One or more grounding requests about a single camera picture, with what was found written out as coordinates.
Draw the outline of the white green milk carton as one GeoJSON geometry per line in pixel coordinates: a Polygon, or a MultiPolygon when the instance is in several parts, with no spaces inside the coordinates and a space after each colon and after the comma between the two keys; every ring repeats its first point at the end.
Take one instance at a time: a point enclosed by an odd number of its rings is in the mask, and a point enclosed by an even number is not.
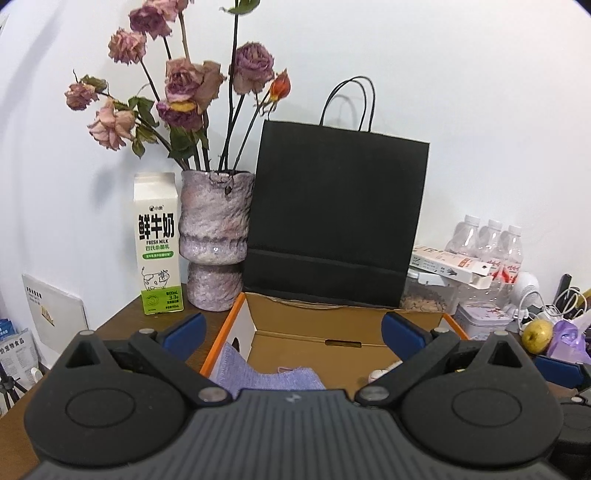
{"type": "Polygon", "coordinates": [[[140,297],[146,315],[183,309],[179,268],[179,198],[172,172],[134,178],[133,221],[140,297]]]}

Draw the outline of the yellow white plush hamster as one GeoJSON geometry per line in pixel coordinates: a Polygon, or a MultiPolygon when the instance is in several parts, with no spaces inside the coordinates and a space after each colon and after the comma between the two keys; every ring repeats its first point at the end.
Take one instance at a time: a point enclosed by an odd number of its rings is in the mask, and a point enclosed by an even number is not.
{"type": "Polygon", "coordinates": [[[394,370],[394,368],[397,368],[398,366],[400,366],[403,363],[402,360],[396,361],[393,364],[391,364],[390,366],[388,366],[385,369],[376,369],[373,370],[372,372],[370,372],[370,375],[368,377],[368,382],[372,383],[375,382],[377,379],[381,378],[382,376],[388,374],[389,372],[391,372],[392,370],[394,370]]]}

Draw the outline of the middle water bottle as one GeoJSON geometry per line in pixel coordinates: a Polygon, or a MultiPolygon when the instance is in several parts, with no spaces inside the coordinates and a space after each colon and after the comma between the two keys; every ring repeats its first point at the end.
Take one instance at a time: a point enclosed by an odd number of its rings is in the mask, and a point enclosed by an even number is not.
{"type": "Polygon", "coordinates": [[[496,278],[504,261],[504,251],[501,246],[502,223],[490,219],[478,234],[477,258],[490,265],[489,274],[496,278]]]}

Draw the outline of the dried rose bouquet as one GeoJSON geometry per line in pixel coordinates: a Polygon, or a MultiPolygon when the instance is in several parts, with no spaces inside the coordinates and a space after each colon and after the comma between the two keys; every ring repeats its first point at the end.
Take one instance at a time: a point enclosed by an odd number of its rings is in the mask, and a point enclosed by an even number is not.
{"type": "Polygon", "coordinates": [[[233,19],[231,54],[228,73],[211,60],[194,63],[190,57],[185,10],[194,1],[143,1],[128,14],[129,29],[118,28],[109,39],[108,57],[116,64],[141,66],[147,84],[128,100],[116,99],[107,80],[90,75],[78,77],[64,92],[65,104],[71,111],[84,111],[92,103],[104,100],[86,127],[93,140],[103,148],[118,151],[130,146],[141,158],[145,144],[160,144],[182,171],[233,172],[238,169],[259,117],[276,111],[281,100],[290,95],[287,69],[277,72],[274,57],[259,42],[238,46],[240,17],[252,13],[260,1],[234,1],[221,8],[233,19]],[[172,26],[178,23],[182,55],[173,58],[168,45],[172,26]],[[148,72],[144,58],[148,40],[161,40],[166,53],[162,95],[148,72]],[[209,152],[208,108],[218,98],[222,86],[228,84],[228,121],[217,164],[209,152]],[[249,127],[240,141],[238,153],[230,163],[229,147],[235,125],[247,96],[254,100],[249,127]]]}

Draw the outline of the purple tissue pack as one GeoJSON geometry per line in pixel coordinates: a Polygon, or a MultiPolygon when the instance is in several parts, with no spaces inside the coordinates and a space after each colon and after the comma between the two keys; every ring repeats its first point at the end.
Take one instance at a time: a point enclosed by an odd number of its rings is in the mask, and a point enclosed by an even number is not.
{"type": "Polygon", "coordinates": [[[585,332],[590,327],[590,311],[569,320],[560,320],[553,327],[548,349],[551,358],[573,363],[590,364],[585,332]]]}

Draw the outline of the purple cloth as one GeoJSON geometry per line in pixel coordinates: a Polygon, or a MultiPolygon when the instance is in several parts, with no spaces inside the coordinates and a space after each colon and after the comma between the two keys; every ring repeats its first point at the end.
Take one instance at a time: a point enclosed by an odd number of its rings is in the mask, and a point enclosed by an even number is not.
{"type": "Polygon", "coordinates": [[[213,383],[231,393],[233,398],[236,398],[242,390],[325,390],[320,377],[311,368],[280,367],[276,373],[259,373],[249,366],[235,347],[228,343],[222,346],[209,378],[213,383]]]}

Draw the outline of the red cardboard pumpkin box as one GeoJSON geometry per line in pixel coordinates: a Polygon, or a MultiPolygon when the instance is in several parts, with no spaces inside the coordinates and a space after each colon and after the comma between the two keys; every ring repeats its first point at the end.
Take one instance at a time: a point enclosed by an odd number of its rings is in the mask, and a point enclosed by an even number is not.
{"type": "Polygon", "coordinates": [[[353,395],[365,386],[370,372],[399,360],[382,337],[387,311],[325,304],[307,304],[242,293],[235,299],[204,365],[211,377],[225,345],[238,345],[238,354],[263,374],[307,367],[329,389],[353,395]]]}

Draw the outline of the white wall panel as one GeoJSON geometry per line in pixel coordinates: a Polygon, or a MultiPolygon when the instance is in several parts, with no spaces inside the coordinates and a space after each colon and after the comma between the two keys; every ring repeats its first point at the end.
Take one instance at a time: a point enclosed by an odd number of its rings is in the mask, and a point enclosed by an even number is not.
{"type": "Polygon", "coordinates": [[[41,363],[51,368],[70,341],[80,331],[88,329],[83,302],[25,273],[22,282],[41,363]]]}

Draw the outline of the clear plastic food container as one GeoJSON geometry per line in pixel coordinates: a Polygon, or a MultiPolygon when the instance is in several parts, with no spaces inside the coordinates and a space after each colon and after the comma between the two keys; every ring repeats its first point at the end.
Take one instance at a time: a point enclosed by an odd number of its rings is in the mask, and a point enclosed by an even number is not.
{"type": "Polygon", "coordinates": [[[400,307],[408,311],[453,315],[458,305],[458,292],[458,282],[410,268],[400,307]]]}

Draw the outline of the white round device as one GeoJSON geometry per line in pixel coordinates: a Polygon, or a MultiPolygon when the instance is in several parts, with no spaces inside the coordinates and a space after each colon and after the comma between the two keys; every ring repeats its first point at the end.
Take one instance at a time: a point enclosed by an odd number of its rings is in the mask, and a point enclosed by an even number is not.
{"type": "Polygon", "coordinates": [[[535,275],[521,271],[509,287],[503,311],[512,320],[524,319],[529,315],[528,308],[539,299],[539,281],[535,275]]]}

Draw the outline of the black paper shopping bag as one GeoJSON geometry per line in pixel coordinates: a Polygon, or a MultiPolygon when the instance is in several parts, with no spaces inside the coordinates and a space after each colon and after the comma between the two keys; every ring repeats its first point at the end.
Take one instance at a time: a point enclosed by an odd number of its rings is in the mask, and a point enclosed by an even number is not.
{"type": "Polygon", "coordinates": [[[398,307],[429,149],[370,129],[264,122],[245,290],[311,303],[398,307]]]}

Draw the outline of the purple textured ceramic vase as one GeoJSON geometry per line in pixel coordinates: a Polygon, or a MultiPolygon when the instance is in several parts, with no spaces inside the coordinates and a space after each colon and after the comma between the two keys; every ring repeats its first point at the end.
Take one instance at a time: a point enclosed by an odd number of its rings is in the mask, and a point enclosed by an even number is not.
{"type": "Polygon", "coordinates": [[[180,193],[179,252],[187,260],[187,300],[226,311],[242,291],[254,175],[184,171],[180,193]]]}

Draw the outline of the yellow green apple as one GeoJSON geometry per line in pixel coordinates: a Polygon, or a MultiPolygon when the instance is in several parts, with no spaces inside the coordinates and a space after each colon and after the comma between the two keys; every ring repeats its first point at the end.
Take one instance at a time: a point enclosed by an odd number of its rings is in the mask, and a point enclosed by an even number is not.
{"type": "Polygon", "coordinates": [[[546,351],[553,337],[553,324],[544,319],[529,322],[521,335],[523,347],[532,355],[546,351]]]}

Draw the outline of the left water bottle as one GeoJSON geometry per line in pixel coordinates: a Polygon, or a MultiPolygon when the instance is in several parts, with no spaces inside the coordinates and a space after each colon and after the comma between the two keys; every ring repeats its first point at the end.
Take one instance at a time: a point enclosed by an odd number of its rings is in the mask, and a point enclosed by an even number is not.
{"type": "Polygon", "coordinates": [[[445,250],[447,252],[474,257],[477,250],[477,240],[480,227],[480,218],[466,215],[460,222],[445,250]]]}

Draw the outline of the right water bottle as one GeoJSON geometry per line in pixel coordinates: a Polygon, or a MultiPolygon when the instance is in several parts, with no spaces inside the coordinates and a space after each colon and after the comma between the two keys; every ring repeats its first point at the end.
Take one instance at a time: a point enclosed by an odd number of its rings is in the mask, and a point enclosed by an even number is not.
{"type": "Polygon", "coordinates": [[[501,234],[499,248],[502,256],[502,279],[507,284],[513,284],[523,263],[522,228],[509,225],[501,234]]]}

